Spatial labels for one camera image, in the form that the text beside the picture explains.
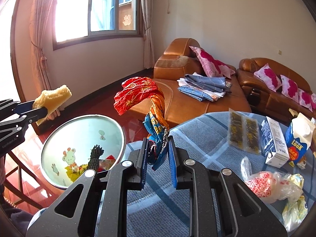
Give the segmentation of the large framed window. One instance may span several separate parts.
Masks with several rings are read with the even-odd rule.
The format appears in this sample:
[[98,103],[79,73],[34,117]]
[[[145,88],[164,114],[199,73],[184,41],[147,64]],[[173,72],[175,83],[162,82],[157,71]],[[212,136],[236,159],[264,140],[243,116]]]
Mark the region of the large framed window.
[[54,0],[53,49],[141,34],[141,0]]

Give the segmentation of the brown leather three-seat sofa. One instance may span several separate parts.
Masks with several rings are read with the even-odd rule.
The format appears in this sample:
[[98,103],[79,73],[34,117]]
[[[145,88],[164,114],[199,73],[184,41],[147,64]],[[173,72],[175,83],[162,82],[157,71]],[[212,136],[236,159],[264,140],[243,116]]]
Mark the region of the brown leather three-seat sofa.
[[236,73],[252,111],[284,124],[291,122],[291,111],[315,118],[311,88],[290,68],[268,58],[244,58]]

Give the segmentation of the torn printed paper wrapper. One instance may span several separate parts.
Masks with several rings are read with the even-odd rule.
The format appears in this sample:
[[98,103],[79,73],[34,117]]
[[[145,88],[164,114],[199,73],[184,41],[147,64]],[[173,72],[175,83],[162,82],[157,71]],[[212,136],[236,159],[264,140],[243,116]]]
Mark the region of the torn printed paper wrapper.
[[98,172],[109,170],[115,163],[116,159],[113,155],[109,155],[106,159],[99,160]]

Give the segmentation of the brown leather chaise sofa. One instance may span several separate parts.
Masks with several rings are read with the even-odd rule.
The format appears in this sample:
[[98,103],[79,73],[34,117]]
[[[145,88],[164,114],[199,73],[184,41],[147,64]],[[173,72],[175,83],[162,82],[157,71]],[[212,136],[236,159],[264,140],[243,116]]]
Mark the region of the brown leather chaise sofa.
[[235,75],[226,80],[226,90],[205,87],[201,82],[205,79],[204,70],[193,48],[200,48],[195,39],[174,39],[154,66],[153,80],[165,97],[165,120],[169,126],[209,112],[250,112]]

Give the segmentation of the pale yellow plastic wrapper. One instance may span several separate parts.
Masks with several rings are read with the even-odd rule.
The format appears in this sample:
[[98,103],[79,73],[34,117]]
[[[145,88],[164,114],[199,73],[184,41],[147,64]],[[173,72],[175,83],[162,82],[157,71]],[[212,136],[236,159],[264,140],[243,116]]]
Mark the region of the pale yellow plastic wrapper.
[[283,209],[282,218],[283,225],[289,233],[299,227],[305,219],[308,207],[303,196],[304,177],[301,174],[288,174],[285,179],[289,180],[291,191]]

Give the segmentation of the beige right curtain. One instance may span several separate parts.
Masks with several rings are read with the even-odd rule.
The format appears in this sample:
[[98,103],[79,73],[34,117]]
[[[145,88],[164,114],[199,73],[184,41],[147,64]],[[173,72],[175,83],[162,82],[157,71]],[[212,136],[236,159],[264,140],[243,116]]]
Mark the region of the beige right curtain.
[[144,67],[146,69],[152,68],[155,65],[154,42],[151,31],[153,1],[154,0],[141,0],[142,19],[144,23]]

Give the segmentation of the yellow plastic bag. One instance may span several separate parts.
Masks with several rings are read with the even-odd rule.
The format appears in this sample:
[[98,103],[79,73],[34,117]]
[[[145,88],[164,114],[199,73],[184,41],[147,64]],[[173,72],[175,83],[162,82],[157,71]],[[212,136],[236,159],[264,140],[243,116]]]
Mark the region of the yellow plastic bag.
[[74,170],[71,166],[65,167],[66,174],[71,182],[75,182],[86,170],[88,164],[84,164],[78,167],[77,170]]

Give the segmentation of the blue Look milk carton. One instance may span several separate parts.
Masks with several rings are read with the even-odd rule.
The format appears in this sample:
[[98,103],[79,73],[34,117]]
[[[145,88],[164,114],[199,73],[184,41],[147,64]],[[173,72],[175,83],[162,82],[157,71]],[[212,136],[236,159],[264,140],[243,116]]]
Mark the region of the blue Look milk carton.
[[310,148],[314,130],[315,124],[302,113],[291,121],[284,138],[292,165],[296,165]]

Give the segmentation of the clear bag red white print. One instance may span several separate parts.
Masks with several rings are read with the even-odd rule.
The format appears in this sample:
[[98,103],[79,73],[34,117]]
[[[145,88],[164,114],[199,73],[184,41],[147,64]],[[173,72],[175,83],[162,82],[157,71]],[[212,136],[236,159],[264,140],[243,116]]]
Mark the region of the clear bag red white print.
[[278,172],[260,171],[252,174],[248,157],[244,157],[241,161],[241,174],[246,186],[267,204],[284,199],[296,202],[302,194],[299,186]]

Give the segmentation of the pink left curtain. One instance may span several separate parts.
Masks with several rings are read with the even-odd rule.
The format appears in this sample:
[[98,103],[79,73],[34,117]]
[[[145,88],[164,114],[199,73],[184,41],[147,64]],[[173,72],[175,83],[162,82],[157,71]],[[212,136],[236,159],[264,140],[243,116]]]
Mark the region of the pink left curtain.
[[39,94],[43,90],[51,89],[51,84],[48,78],[47,58],[43,52],[42,41],[45,37],[52,5],[53,0],[33,0],[29,20],[31,67],[35,87]]

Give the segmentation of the yellow sponge piece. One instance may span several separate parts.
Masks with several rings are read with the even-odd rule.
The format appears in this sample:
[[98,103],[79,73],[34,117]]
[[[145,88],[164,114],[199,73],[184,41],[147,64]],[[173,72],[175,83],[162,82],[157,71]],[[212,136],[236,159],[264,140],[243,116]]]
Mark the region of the yellow sponge piece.
[[46,120],[54,120],[60,116],[59,107],[61,107],[70,97],[72,93],[66,85],[62,85],[55,90],[43,90],[41,95],[35,99],[32,108],[38,109],[45,107],[47,115],[39,119],[36,124],[39,126]]

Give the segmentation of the blue plaid tablecloth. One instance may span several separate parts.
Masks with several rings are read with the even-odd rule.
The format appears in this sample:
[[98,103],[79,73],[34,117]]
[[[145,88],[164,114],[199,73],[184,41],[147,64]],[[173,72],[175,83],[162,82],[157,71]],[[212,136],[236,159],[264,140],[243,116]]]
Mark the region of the blue plaid tablecloth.
[[288,236],[285,201],[264,204],[243,185],[243,157],[253,172],[273,168],[262,154],[230,146],[228,128],[229,113],[212,112],[171,130],[193,164],[148,170],[144,190],[128,194],[128,236]]

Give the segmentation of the pink floral pillow on chaise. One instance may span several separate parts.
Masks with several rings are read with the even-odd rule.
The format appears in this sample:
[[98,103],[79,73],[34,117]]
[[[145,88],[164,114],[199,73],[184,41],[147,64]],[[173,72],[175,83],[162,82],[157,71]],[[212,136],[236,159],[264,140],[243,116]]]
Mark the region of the pink floral pillow on chaise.
[[230,66],[220,60],[216,60],[203,49],[193,46],[190,46],[190,49],[195,53],[208,77],[225,77],[231,79],[231,76],[235,74],[235,70]]

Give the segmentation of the clear dark snack packet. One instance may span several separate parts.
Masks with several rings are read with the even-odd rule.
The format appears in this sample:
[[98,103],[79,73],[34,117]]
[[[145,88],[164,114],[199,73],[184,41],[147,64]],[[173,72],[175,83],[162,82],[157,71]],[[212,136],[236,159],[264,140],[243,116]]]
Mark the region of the clear dark snack packet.
[[227,141],[235,148],[259,155],[261,145],[257,120],[229,109]]

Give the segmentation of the red orange snack wrapper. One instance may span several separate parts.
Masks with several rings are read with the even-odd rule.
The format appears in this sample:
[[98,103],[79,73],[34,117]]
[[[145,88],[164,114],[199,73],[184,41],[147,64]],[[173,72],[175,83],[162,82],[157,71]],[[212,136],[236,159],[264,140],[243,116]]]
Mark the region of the red orange snack wrapper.
[[148,164],[155,171],[165,162],[168,152],[170,127],[165,120],[165,96],[156,82],[148,77],[129,78],[122,83],[122,88],[114,96],[114,108],[120,116],[143,100],[151,101],[143,125],[150,143]]

